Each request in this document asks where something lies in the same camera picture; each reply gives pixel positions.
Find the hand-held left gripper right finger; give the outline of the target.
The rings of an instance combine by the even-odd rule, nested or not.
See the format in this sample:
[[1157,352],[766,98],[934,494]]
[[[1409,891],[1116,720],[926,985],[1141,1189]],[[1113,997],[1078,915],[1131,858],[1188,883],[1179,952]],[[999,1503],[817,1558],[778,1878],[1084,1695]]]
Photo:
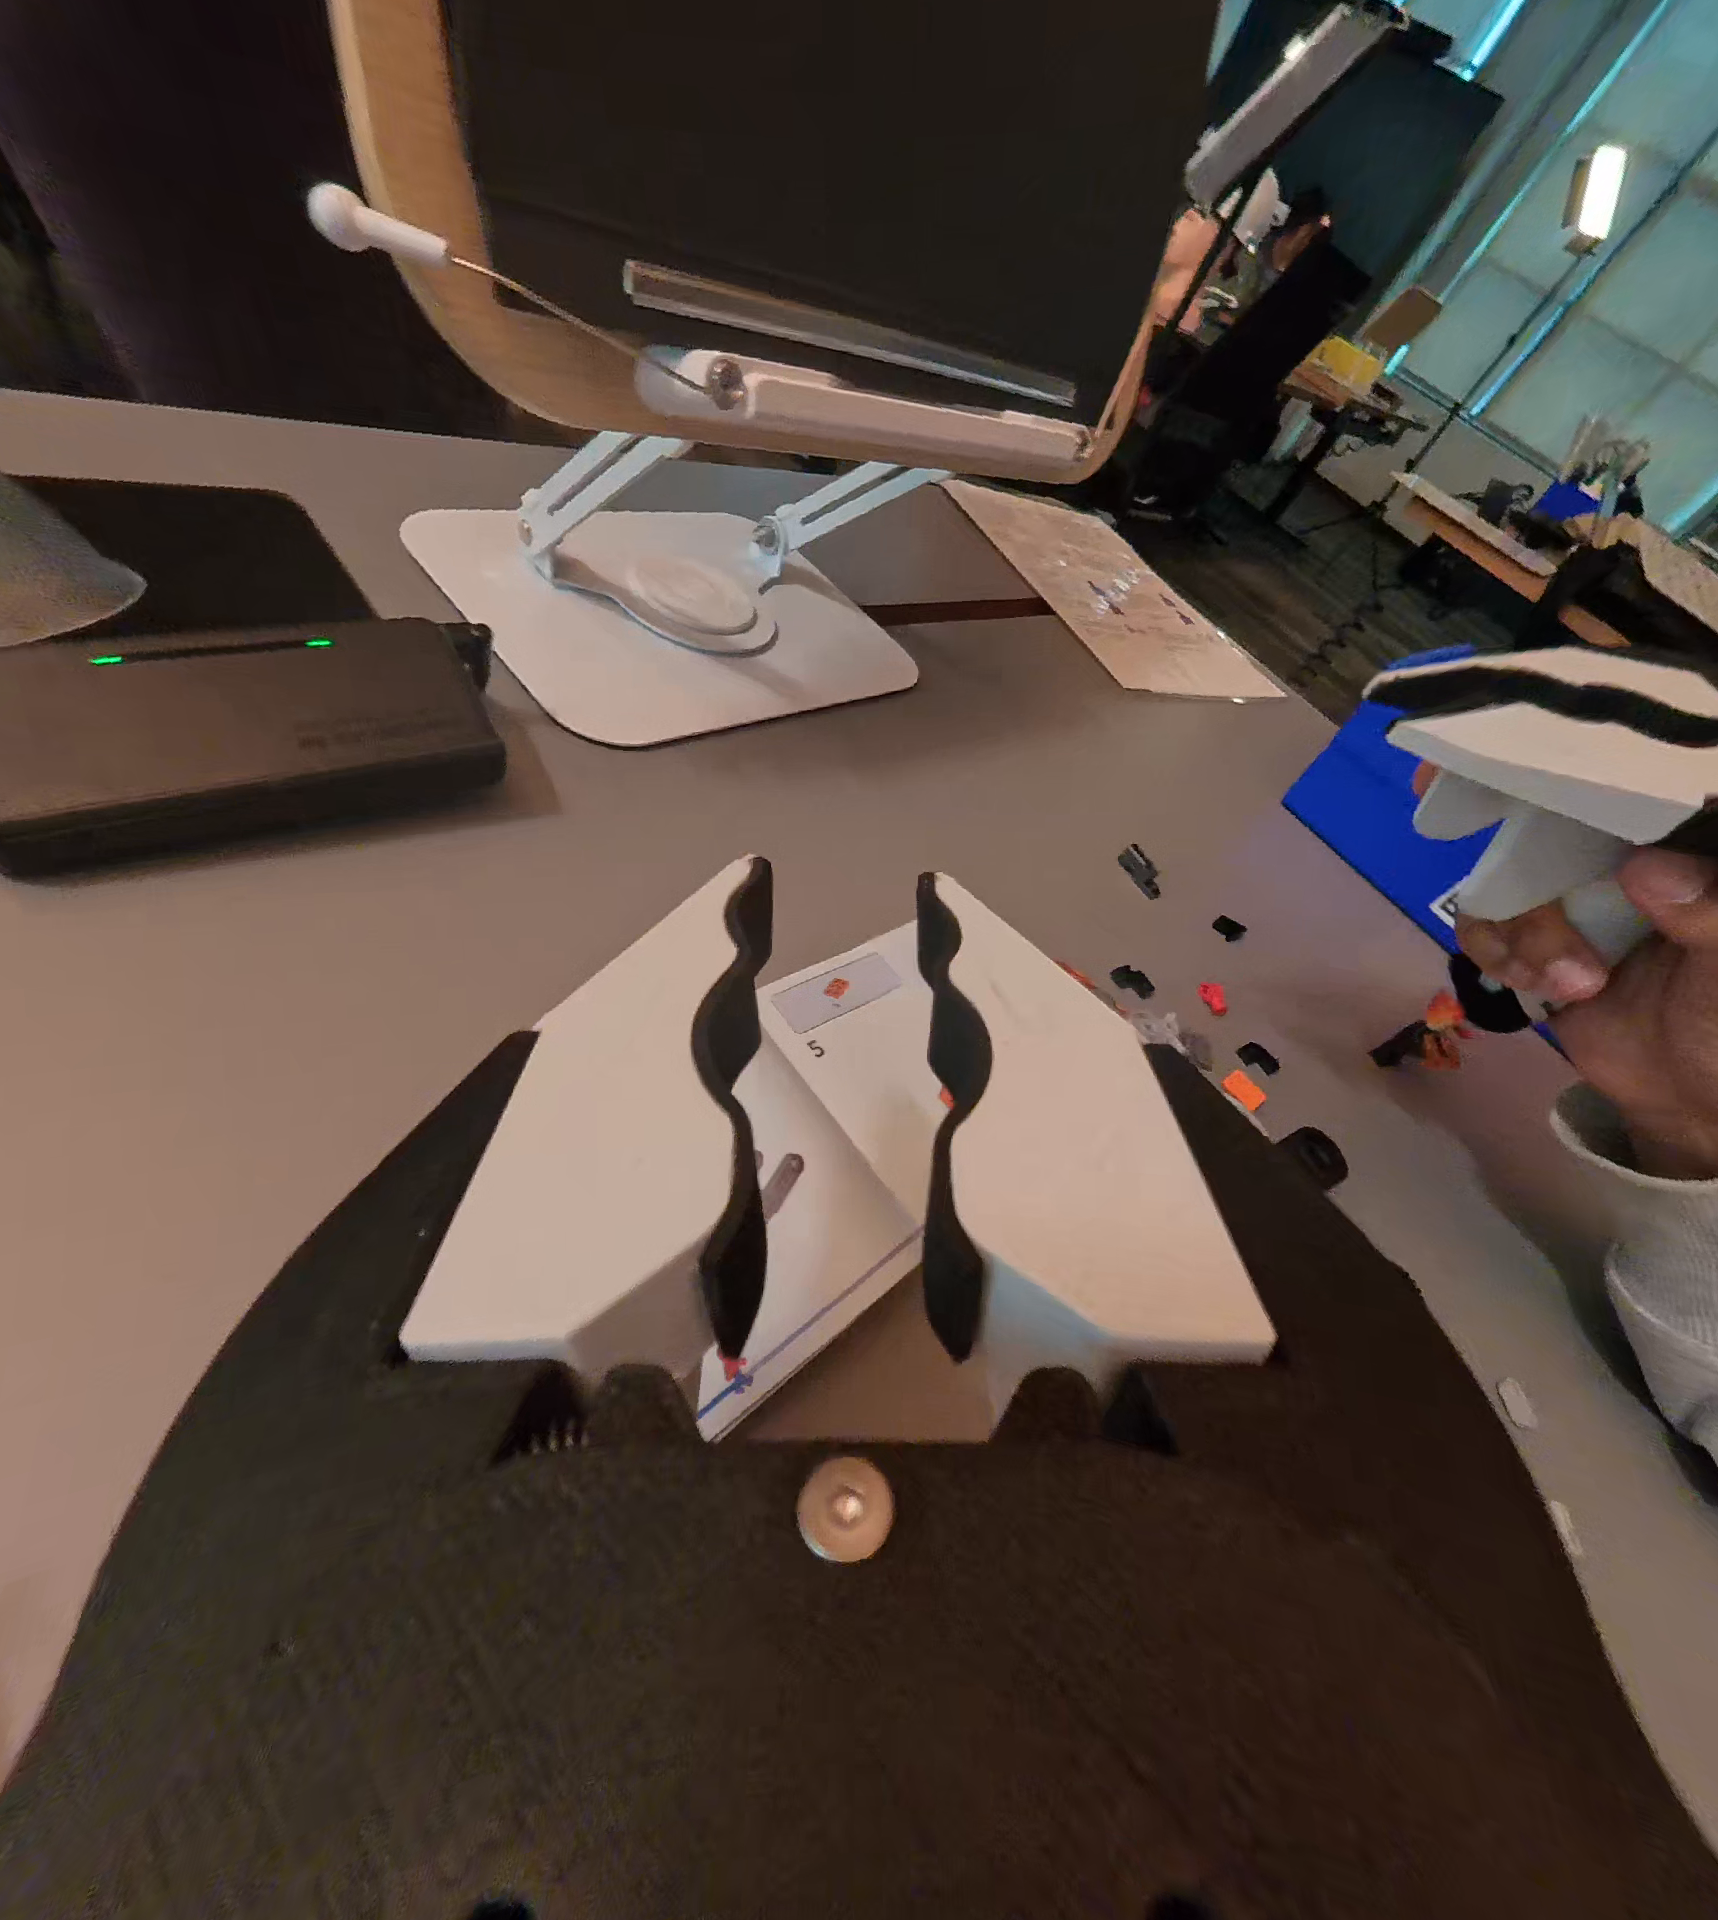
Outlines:
[[943,870],[917,879],[917,978],[943,1083],[926,1320],[990,1421],[1037,1372],[1107,1401],[1134,1364],[1273,1362],[1279,1322],[1157,1083],[1181,1055]]

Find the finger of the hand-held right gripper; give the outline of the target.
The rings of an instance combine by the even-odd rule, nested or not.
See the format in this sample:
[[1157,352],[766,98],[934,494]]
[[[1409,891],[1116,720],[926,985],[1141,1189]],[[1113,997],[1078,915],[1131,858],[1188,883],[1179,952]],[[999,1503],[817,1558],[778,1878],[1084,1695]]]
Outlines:
[[1584,723],[1718,723],[1718,685],[1636,653],[1531,646],[1388,663],[1366,691],[1409,720],[1544,705]]
[[1657,839],[1718,795],[1718,748],[1681,748],[1547,705],[1400,720],[1388,744],[1619,839]]

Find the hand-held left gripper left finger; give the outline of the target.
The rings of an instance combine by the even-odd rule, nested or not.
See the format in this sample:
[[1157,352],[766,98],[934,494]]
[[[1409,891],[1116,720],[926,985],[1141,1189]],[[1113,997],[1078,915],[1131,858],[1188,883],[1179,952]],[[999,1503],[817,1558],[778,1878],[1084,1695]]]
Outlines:
[[697,1372],[740,1355],[766,1300],[755,1121],[773,858],[740,852],[568,987],[407,1307],[414,1362]]

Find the instruction booklet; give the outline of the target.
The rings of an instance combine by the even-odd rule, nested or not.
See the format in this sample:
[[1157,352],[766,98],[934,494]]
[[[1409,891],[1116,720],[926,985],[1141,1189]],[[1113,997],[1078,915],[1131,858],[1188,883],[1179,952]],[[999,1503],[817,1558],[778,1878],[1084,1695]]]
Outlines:
[[740,1362],[720,1348],[699,1362],[707,1445],[748,1426],[917,1266],[946,1106],[926,1061],[917,924],[787,969],[755,998],[761,1055],[735,1103],[755,1121],[766,1298]]

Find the pile of mixed lego pieces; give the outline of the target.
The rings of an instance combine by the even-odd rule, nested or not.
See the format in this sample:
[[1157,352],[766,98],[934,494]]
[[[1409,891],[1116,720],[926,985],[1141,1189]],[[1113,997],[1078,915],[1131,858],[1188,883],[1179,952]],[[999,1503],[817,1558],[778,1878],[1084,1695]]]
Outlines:
[[[1086,969],[1067,965],[1086,997],[1100,997],[1116,1017],[1131,1017],[1131,1031],[1145,1047],[1179,1047],[1193,1073],[1205,1073],[1218,1083],[1224,1103],[1238,1103],[1245,1121],[1261,1121],[1261,1106],[1273,1103],[1273,1079],[1284,1073],[1284,1061],[1265,1041],[1240,1041],[1238,1068],[1218,1073],[1205,1037],[1181,1031],[1179,1011],[1153,1009],[1153,978],[1141,965],[1113,965],[1107,985],[1095,985]],[[1394,1068],[1425,1068],[1425,1073],[1461,1073],[1464,1068],[1464,1041],[1471,1041],[1471,1009],[1461,987],[1427,997],[1425,1017],[1400,1023],[1394,1037],[1380,1037],[1372,1047],[1378,1073]]]

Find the person's right hand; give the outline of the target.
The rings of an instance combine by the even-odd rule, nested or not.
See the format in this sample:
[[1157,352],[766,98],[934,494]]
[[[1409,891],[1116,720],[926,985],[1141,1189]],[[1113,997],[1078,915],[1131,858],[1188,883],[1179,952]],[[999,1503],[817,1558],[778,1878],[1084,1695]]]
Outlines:
[[1483,978],[1544,997],[1579,1079],[1614,1103],[1632,1167],[1673,1182],[1718,1180],[1718,858],[1639,845],[1619,864],[1649,940],[1619,965],[1565,917],[1506,924],[1461,915]]

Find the background desk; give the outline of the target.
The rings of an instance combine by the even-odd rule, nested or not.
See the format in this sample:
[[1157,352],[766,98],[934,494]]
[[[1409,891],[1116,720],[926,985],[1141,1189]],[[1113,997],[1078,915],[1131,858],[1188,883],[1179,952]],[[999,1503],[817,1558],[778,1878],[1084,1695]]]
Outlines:
[[1284,400],[1307,400],[1307,418],[1320,426],[1310,446],[1296,460],[1284,486],[1265,505],[1265,525],[1284,525],[1284,511],[1301,500],[1301,486],[1320,478],[1320,466],[1341,446],[1388,446],[1420,428],[1420,418],[1400,404],[1400,392],[1380,381],[1380,359],[1372,349],[1352,349],[1347,333],[1324,333],[1287,378]]
[[1547,552],[1420,472],[1394,478],[1394,500],[1531,606],[1531,646],[1557,627],[1606,653],[1718,660],[1718,571],[1639,518],[1579,518],[1579,541]]

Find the blue plastic bin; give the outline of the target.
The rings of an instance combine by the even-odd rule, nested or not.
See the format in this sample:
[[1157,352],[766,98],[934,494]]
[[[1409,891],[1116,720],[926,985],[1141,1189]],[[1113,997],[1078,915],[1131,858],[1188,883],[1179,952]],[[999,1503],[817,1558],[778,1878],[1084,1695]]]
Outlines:
[[1380,898],[1394,898],[1436,950],[1456,952],[1456,891],[1471,879],[1493,823],[1471,836],[1425,836],[1411,823],[1420,762],[1388,744],[1394,705],[1357,700],[1331,748],[1287,783],[1296,815],[1341,852]]

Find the printed white sheet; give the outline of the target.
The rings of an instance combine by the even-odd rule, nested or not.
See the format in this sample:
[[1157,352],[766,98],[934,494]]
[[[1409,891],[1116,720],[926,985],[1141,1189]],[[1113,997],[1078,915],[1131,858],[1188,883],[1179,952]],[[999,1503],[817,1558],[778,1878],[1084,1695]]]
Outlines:
[[1287,691],[1193,610],[1107,518],[946,478],[946,500],[1057,610],[1116,691],[1166,700],[1284,700]]

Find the ceiling light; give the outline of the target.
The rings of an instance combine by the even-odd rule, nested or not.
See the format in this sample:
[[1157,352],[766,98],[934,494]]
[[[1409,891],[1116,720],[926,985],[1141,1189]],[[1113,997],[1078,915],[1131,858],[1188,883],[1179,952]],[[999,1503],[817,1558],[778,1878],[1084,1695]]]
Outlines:
[[1626,176],[1632,176],[1632,146],[1600,143],[1600,146],[1579,154],[1565,209],[1557,209],[1557,239],[1573,259],[1590,259],[1606,245]]

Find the black screen on stand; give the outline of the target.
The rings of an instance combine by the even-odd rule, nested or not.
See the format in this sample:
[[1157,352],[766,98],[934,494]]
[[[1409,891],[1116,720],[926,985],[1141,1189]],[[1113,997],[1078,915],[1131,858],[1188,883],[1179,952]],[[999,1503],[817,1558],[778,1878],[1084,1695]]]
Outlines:
[[1409,4],[1261,0],[1205,84],[1205,136],[1181,172],[1193,203],[1245,176],[1331,209],[1352,308],[1380,299],[1464,181],[1498,91],[1447,71],[1447,36]]

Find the white laptop stand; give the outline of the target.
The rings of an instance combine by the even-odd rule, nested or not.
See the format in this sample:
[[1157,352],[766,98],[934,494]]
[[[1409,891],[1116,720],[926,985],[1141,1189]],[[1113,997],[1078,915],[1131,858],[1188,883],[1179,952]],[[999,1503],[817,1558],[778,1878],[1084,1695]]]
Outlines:
[[658,748],[914,691],[914,653],[804,550],[959,472],[1057,472],[1086,454],[1071,418],[932,404],[720,349],[635,349],[342,181],[311,181],[304,215],[342,255],[484,278],[625,352],[652,418],[780,428],[817,454],[883,446],[766,518],[625,511],[618,494],[697,444],[600,428],[506,511],[414,511],[400,541],[417,571],[488,626],[509,685],[585,744]]

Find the black desk pad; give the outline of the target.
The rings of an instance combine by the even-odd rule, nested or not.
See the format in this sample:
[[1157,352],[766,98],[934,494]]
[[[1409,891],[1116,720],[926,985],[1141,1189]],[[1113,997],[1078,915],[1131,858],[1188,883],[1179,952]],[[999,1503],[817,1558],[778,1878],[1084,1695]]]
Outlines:
[[133,606],[79,640],[369,616],[367,590],[292,494],[112,478],[22,478],[22,486],[147,583]]

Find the tablet on stand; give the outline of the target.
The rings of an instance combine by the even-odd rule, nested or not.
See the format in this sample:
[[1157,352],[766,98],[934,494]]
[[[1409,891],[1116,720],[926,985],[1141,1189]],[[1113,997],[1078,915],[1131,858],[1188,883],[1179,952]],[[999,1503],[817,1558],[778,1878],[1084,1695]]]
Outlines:
[[360,186],[465,373],[568,428],[1078,482],[1205,127],[1181,0],[342,0]]

